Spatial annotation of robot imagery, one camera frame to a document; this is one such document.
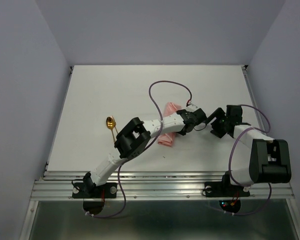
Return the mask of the pink satin napkin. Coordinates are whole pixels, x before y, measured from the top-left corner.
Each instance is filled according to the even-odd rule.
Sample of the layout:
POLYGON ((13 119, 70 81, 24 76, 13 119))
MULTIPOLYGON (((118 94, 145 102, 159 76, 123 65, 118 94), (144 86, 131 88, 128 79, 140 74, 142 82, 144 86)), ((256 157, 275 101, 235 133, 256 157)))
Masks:
MULTIPOLYGON (((168 116, 172 115, 173 113, 175 113, 176 111, 181 110, 181 109, 182 109, 182 107, 180 105, 173 103, 173 102, 168 102, 165 105, 163 117, 168 117, 168 116)), ((163 145, 166 147, 172 147, 175 142, 175 137, 176 137, 175 132, 165 133, 158 137, 157 143, 159 145, 163 145)))

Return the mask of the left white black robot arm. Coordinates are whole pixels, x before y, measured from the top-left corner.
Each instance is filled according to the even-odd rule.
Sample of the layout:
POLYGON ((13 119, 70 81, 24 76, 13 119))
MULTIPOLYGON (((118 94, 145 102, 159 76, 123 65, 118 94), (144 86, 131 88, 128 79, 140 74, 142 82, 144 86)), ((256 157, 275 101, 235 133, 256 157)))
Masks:
POLYGON ((207 119, 201 108, 195 111, 181 109, 155 120, 140 120, 135 117, 117 134, 112 150, 106 159, 83 177, 83 191, 90 197, 101 193, 101 186, 120 165, 141 155, 151 139, 163 134, 186 135, 207 119))

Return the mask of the gold spoon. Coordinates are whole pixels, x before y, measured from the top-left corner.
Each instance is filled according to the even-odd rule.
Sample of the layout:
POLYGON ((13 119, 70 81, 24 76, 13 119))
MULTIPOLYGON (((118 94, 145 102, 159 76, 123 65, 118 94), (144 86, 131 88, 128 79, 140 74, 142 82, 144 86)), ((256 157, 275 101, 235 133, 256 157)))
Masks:
POLYGON ((112 139, 113 139, 113 142, 115 143, 116 142, 116 138, 115 138, 115 134, 114 134, 115 122, 112 117, 108 116, 106 118, 106 126, 111 131, 112 139))

